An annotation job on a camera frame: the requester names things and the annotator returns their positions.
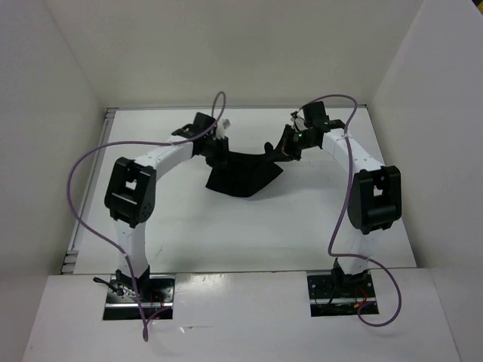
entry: white floor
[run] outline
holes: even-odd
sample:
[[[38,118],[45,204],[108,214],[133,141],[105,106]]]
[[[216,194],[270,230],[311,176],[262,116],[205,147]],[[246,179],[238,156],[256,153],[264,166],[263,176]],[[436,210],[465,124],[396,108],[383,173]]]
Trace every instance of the white floor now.
[[[197,110],[117,111],[109,141],[165,141],[173,130],[191,123]],[[262,153],[276,145],[293,109],[227,109],[230,149]],[[328,109],[332,119],[346,121],[350,109]],[[368,112],[360,108],[352,135],[382,161]],[[103,199],[118,157],[135,158],[149,146],[115,146],[106,150],[92,202],[83,218],[96,230],[115,237]],[[330,269],[327,245],[343,203],[347,175],[320,149],[303,151],[301,162],[280,164],[285,170],[252,198],[231,198],[205,188],[211,169],[198,156],[176,167],[156,189],[155,212],[146,227],[146,254],[152,272],[256,272]],[[347,251],[354,238],[348,220],[335,251]],[[109,274],[117,267],[117,251],[82,229],[76,274]],[[415,267],[402,220],[383,233],[374,255],[392,268]]]
[[[23,362],[125,361],[459,361],[429,272],[396,269],[403,305],[390,326],[356,316],[311,318],[306,273],[178,275],[174,319],[102,321],[106,287],[92,275],[52,276]],[[390,279],[373,272],[380,315],[396,307]]]

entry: white wall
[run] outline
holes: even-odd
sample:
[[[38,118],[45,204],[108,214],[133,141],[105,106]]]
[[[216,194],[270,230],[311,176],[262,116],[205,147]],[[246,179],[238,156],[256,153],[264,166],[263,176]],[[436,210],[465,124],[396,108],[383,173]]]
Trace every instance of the white wall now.
[[[0,0],[0,351],[20,360],[49,273],[72,231],[71,164],[99,137],[103,112],[48,9]],[[74,185],[79,201],[88,171]]]
[[[374,95],[422,0],[47,0],[108,106]]]
[[[369,105],[385,161],[402,171],[405,224],[432,267],[463,361],[481,360],[483,16],[425,0]]]

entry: mounting plate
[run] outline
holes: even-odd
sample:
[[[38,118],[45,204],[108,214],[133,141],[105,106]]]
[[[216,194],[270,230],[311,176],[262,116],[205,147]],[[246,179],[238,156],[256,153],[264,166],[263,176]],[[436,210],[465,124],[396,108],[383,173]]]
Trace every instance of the mounting plate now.
[[[307,273],[310,313],[312,317],[357,314],[357,303],[374,302],[361,310],[361,314],[379,314],[376,293],[370,274],[359,284],[334,290],[331,271]]]
[[[173,319],[174,301],[174,276],[173,275],[150,275],[151,296],[143,299],[145,316],[149,317],[161,308],[171,307],[163,311],[156,319]],[[110,283],[118,286],[115,275],[111,275]],[[108,288],[106,305],[104,307],[104,321],[129,321],[141,319],[139,308],[134,298],[134,292],[126,287],[122,288],[123,294],[119,296]]]

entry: wire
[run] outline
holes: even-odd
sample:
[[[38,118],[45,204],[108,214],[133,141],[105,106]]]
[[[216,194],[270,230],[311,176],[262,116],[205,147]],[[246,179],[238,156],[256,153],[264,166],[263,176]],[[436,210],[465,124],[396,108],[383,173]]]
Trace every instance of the wire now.
[[[349,153],[349,178],[348,178],[348,181],[347,181],[346,197],[344,198],[342,210],[340,211],[339,218],[337,219],[337,223],[334,227],[334,231],[332,232],[331,241],[329,242],[327,252],[328,252],[329,256],[332,256],[332,257],[335,257],[335,258],[358,258],[358,259],[367,260],[367,261],[372,262],[373,264],[379,266],[382,270],[384,270],[388,274],[388,276],[391,279],[392,283],[394,284],[395,290],[398,294],[398,308],[396,309],[394,315],[390,319],[388,319],[387,321],[385,321],[383,323],[371,323],[371,322],[366,321],[361,316],[361,310],[363,308],[367,307],[368,305],[374,304],[374,302],[366,302],[366,303],[364,303],[363,305],[360,305],[357,308],[357,315],[358,315],[358,317],[359,317],[359,319],[361,320],[362,323],[367,324],[370,327],[384,327],[384,326],[387,326],[388,324],[391,324],[398,317],[399,313],[401,312],[401,307],[402,307],[401,290],[399,289],[398,282],[396,281],[396,279],[392,275],[391,271],[387,267],[382,265],[380,262],[378,262],[377,260],[374,260],[372,258],[367,258],[364,255],[351,254],[351,253],[334,253],[332,251],[332,247],[334,246],[335,238],[337,236],[337,233],[339,232],[340,225],[342,225],[344,215],[346,214],[346,211],[347,211],[347,205],[349,204],[350,190],[352,188],[352,178],[353,178],[353,174],[354,174],[354,161],[352,159],[352,147],[350,145],[350,141],[349,141],[349,138],[347,136],[347,131],[349,129],[349,125],[350,125],[351,120],[354,118],[355,112],[357,112],[357,106],[358,106],[357,100],[355,100],[355,98],[353,98],[351,96],[347,96],[345,94],[328,94],[327,96],[315,98],[314,100],[311,100],[310,102],[304,104],[303,106],[301,106],[299,108],[298,112],[304,106],[306,106],[310,103],[314,103],[314,102],[318,102],[319,100],[325,100],[327,98],[334,98],[334,97],[346,98],[348,100],[351,100],[354,103],[354,109],[352,110],[352,113],[350,114],[349,118],[347,119],[346,126],[344,127],[344,136],[345,136],[344,138],[346,139],[347,152]]]
[[[359,290],[362,291],[362,294],[364,294],[364,300],[362,301],[363,303],[366,303],[367,300],[368,300],[368,294],[365,292],[364,289],[362,289],[362,287],[359,285]]]
[[[92,149],[91,151],[83,154],[74,163],[74,165],[72,166],[72,168],[69,172],[69,176],[67,177],[67,187],[66,187],[67,203],[69,204],[69,208],[70,208],[72,215],[77,219],[78,223],[81,224],[82,226],[84,226],[84,228],[86,228],[89,232],[93,233],[98,238],[103,239],[104,241],[106,241],[107,243],[109,243],[113,247],[115,247],[124,256],[126,263],[128,264],[129,274],[131,275],[131,280],[132,280],[133,289],[134,289],[134,295],[136,296],[137,307],[139,308],[141,320],[143,321],[143,339],[144,339],[144,342],[148,342],[148,340],[149,340],[149,334],[148,334],[148,324],[149,324],[149,322],[153,318],[155,318],[158,314],[160,314],[161,312],[163,312],[166,309],[169,309],[170,307],[160,308],[156,313],[154,313],[154,314],[150,315],[148,318],[146,318],[146,316],[144,314],[144,310],[143,310],[143,305],[142,305],[139,289],[137,287],[136,277],[134,276],[134,270],[133,270],[133,266],[131,264],[131,258],[129,258],[129,255],[125,252],[125,250],[120,245],[118,245],[116,242],[109,239],[107,236],[102,235],[97,230],[94,230],[93,228],[91,228],[79,216],[79,214],[78,214],[77,210],[75,209],[74,204],[72,202],[72,195],[71,195],[72,194],[71,193],[72,178],[74,176],[75,170],[80,165],[80,163],[83,162],[83,160],[85,160],[89,155],[92,155],[93,153],[99,151],[100,149],[105,149],[106,147],[120,146],[120,145],[176,146],[176,145],[182,145],[184,143],[196,141],[197,139],[199,139],[199,138],[203,137],[204,135],[210,133],[214,129],[214,127],[216,126],[217,122],[221,119],[221,116],[223,115],[223,112],[224,112],[225,107],[226,107],[226,94],[222,90],[220,92],[218,92],[218,94],[214,98],[213,106],[211,107],[211,116],[213,117],[213,115],[214,115],[214,109],[216,108],[217,101],[220,98],[220,96],[223,96],[223,104],[221,106],[220,113],[218,114],[215,122],[213,122],[213,124],[210,127],[208,127],[206,130],[204,130],[203,132],[201,132],[197,136],[189,138],[187,140],[176,141],[176,142],[172,142],[172,143],[148,142],[148,141],[119,141],[119,142],[105,143],[105,144],[100,145],[100,146],[96,147],[95,149]]]

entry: red wire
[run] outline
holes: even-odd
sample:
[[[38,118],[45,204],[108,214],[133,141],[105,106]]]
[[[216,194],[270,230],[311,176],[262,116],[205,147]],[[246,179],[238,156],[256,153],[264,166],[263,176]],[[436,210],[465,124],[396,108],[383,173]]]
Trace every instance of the red wire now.
[[[363,303],[366,303],[368,300],[368,294],[365,292],[365,290],[362,289],[362,287],[359,285],[359,290],[362,291],[362,294],[364,294],[364,301]]]

